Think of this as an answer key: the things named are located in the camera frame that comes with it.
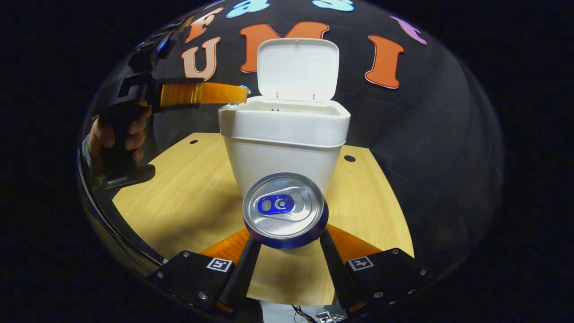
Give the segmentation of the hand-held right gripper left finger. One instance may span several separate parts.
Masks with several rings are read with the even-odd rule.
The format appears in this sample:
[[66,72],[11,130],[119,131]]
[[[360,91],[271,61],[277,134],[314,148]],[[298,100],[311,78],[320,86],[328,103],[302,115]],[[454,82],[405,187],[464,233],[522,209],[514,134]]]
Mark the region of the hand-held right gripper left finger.
[[236,314],[245,299],[261,244],[242,229],[202,252],[181,251],[147,281],[209,314]]

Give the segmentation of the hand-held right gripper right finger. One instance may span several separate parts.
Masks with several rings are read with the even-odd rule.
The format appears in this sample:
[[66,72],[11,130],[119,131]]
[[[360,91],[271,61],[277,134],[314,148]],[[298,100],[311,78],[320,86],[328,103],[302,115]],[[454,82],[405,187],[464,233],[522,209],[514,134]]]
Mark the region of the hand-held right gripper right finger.
[[385,251],[327,225],[320,239],[336,297],[347,313],[388,311],[416,298],[434,272],[400,248]]

